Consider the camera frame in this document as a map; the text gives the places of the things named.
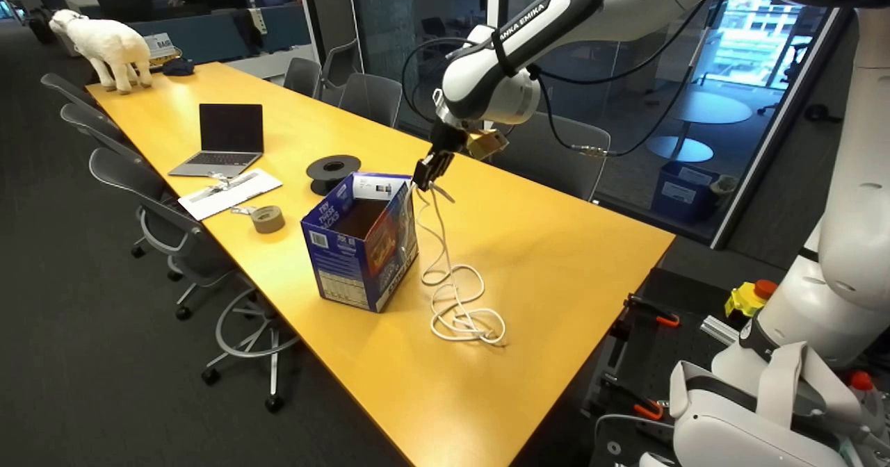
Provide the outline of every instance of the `open box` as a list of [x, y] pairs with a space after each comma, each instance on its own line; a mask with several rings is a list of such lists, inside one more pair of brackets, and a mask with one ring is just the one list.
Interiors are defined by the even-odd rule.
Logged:
[[417, 256], [411, 178], [354, 172], [302, 221], [318, 293], [381, 312]]

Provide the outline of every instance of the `blue box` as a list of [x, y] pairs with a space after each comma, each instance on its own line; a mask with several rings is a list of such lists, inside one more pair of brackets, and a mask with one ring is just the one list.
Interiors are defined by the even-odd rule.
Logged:
[[658, 173], [652, 211], [686, 223], [705, 220], [714, 213], [718, 198], [710, 185], [719, 178], [719, 173], [686, 163], [667, 163]]
[[302, 221], [318, 293], [381, 312], [417, 256], [411, 178], [354, 172]]

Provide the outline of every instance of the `laptop keyboard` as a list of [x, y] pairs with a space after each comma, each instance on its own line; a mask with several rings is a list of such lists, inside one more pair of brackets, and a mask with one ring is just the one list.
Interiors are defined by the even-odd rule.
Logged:
[[188, 164], [239, 166], [252, 162], [255, 157], [257, 155], [251, 153], [198, 153], [188, 160]]

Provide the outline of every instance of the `franka emika logo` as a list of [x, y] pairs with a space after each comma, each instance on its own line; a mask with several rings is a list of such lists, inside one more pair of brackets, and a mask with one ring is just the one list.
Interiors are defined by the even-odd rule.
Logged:
[[528, 14], [522, 15], [522, 17], [515, 24], [506, 28], [503, 33], [500, 33], [501, 41], [503, 42], [504, 40], [511, 37], [513, 33], [516, 33], [521, 27], [525, 26], [525, 24], [528, 24], [528, 21], [531, 21], [533, 18], [540, 15], [540, 13], [543, 12], [546, 8], [547, 5], [539, 3], [537, 7], [532, 8], [531, 11], [528, 12]]

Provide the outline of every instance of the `tape roll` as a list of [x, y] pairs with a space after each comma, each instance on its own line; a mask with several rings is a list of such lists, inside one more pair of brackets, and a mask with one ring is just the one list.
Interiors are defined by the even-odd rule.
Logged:
[[350, 173], [362, 168], [362, 161], [355, 156], [328, 156], [317, 160], [306, 169], [306, 175], [312, 179], [312, 192], [325, 197], [336, 188], [337, 184], [349, 177]]
[[250, 214], [250, 219], [254, 221], [257, 232], [264, 235], [276, 232], [284, 226], [284, 215], [281, 214], [281, 208], [276, 206], [257, 208]]

